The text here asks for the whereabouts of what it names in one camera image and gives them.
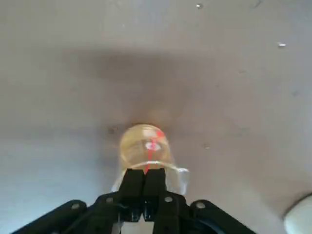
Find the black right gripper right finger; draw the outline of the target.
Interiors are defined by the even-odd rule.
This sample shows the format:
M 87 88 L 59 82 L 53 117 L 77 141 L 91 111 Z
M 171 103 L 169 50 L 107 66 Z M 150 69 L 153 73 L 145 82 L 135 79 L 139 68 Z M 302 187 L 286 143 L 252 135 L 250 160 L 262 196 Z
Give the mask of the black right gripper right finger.
M 165 171 L 149 170 L 143 189 L 143 217 L 154 234 L 253 234 L 254 231 L 213 203 L 200 199 L 188 205 L 183 195 L 167 190 Z

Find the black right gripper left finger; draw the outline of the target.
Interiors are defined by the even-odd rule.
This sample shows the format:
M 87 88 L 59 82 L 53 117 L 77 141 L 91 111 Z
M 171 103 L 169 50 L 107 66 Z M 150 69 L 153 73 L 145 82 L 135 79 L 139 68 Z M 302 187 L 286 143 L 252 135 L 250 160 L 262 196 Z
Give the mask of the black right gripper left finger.
M 17 234 L 119 234 L 124 222 L 141 215 L 142 170 L 127 169 L 116 192 L 99 196 L 87 206 L 70 200 L 17 229 Z

